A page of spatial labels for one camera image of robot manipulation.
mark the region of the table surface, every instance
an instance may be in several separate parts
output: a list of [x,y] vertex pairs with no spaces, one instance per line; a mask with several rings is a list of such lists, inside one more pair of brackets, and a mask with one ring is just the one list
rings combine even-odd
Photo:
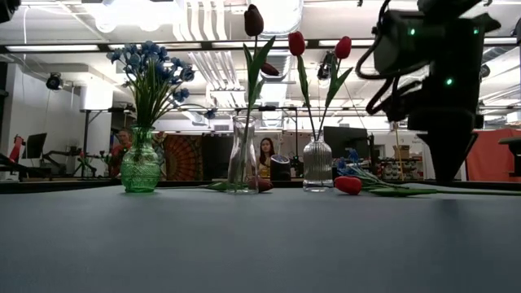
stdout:
[[521,198],[0,195],[0,292],[520,292]]

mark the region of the red patterned tapestry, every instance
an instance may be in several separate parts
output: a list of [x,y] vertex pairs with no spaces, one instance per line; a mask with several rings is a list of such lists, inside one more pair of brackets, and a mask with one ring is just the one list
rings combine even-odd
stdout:
[[166,177],[169,181],[202,181],[202,138],[170,134],[164,140]]

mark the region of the tulip bud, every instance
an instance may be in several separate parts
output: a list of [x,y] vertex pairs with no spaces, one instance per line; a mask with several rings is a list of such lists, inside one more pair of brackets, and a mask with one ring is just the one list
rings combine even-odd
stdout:
[[351,54],[351,38],[342,37],[335,46],[335,56],[338,59],[346,59]]
[[250,37],[256,37],[264,31],[262,15],[253,4],[244,12],[244,31]]
[[278,76],[278,70],[275,67],[273,67],[270,63],[264,62],[264,64],[260,68],[260,70],[265,75],[268,75],[268,76],[271,76],[271,77],[277,77]]
[[300,56],[304,53],[306,49],[306,42],[304,41],[304,36],[302,36],[301,32],[290,33],[287,36],[287,39],[290,44],[290,52],[293,56]]

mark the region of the clear glass vase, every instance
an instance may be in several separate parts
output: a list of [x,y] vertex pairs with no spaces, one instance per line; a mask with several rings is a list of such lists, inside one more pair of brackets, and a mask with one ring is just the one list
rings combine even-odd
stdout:
[[331,148],[324,142],[323,135],[304,148],[304,190],[309,192],[325,192],[333,190],[333,158]]
[[129,193],[152,192],[160,180],[157,154],[152,148],[151,127],[133,127],[132,147],[121,163],[121,183]]
[[232,195],[254,195],[259,191],[257,162],[253,136],[255,118],[234,117],[234,147],[228,166],[227,192]]

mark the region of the man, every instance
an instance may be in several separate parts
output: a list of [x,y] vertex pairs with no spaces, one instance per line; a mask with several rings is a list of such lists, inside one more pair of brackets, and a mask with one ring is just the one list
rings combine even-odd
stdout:
[[110,163],[110,175],[111,177],[117,177],[120,174],[121,163],[123,162],[123,156],[132,147],[132,135],[127,129],[122,129],[117,134],[117,139],[120,144],[112,149],[111,155],[112,160]]

